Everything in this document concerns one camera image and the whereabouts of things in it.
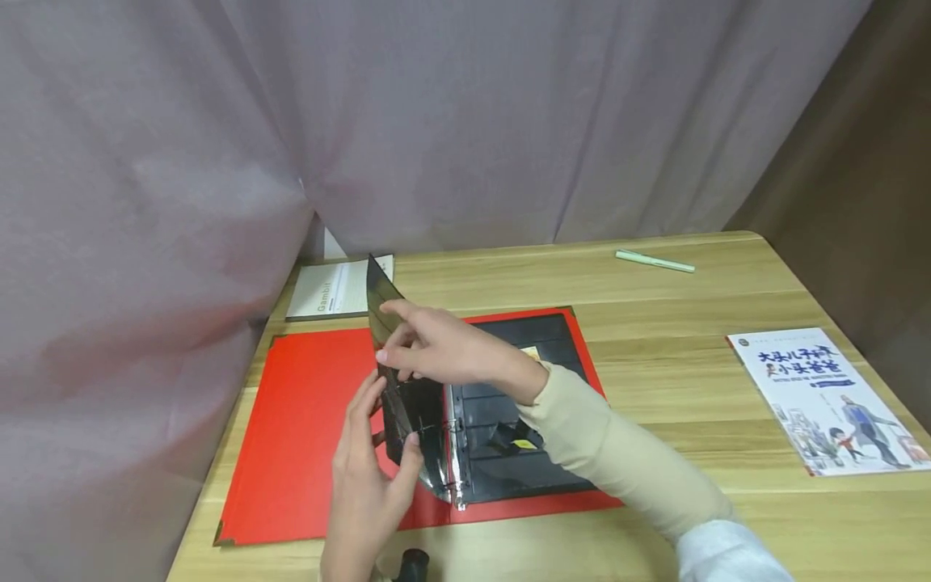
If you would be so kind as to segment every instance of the cartoon illustration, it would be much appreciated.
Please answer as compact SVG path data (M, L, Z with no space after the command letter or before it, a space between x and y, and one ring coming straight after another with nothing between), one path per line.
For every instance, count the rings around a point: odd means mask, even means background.
M843 467L843 460L839 456L840 447L825 436L818 423L809 420L798 409L790 410L789 416L791 420L786 430L803 458L815 460L815 465L822 469L826 466L823 457L828 457L835 466Z
M850 458L854 460L854 463L859 464L859 461L857 461L857 457L859 456L863 457L864 459L867 458L865 454L863 454L861 451L858 451L857 449L854 448L854 445L852 443L852 440L854 439L853 435L849 437L846 436L844 432L836 426L834 426L831 430L829 430L828 434L830 434L830 437L834 439L834 443L837 446L844 447L847 450L847 452L850 453Z
M879 425L898 426L898 423L876 416L870 412L869 408L857 404L845 394L841 396L841 400L843 400L841 412L847 422L855 427L853 439L857 441L860 448L866 444L875 445L887 465L895 468L911 468L911 465L898 462L892 449L889 448L889 440L879 428Z

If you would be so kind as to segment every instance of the children's book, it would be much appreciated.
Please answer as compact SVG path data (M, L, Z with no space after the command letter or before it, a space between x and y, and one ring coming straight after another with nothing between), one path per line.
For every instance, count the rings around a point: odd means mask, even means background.
M931 456L820 328L727 340L811 475L931 468Z

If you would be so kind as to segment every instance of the book cover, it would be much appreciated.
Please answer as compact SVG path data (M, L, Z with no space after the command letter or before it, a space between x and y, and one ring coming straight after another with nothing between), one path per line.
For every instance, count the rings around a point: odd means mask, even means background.
M394 280L394 255L375 260L388 278ZM368 259L301 267L285 319L309 321L364 316L368 310L365 293L367 270Z
M820 328L727 339L811 475L931 468L931 457Z

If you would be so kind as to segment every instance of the red folder cover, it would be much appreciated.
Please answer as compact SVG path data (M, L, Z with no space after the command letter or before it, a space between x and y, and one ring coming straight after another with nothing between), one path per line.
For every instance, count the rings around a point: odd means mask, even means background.
M470 318L479 323L562 314L589 383L602 395L591 356L571 308L536 309ZM214 538L215 546L262 544L323 537L330 512L331 459L345 407L375 367L365 329L286 335L268 352L236 470ZM381 413L372 432L381 430ZM388 475L398 467L378 450ZM399 529L504 520L569 511L615 508L600 491L539 495L476 503L465 510L437 499L418 484Z

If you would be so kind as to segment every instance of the right hand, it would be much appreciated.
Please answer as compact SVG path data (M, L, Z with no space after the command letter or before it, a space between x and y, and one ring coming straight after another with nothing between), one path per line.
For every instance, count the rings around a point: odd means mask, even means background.
M413 374L442 384L487 382L525 404L546 384L549 372L530 356L448 311L405 299L386 301L381 309L403 322L375 357L399 370L401 380Z

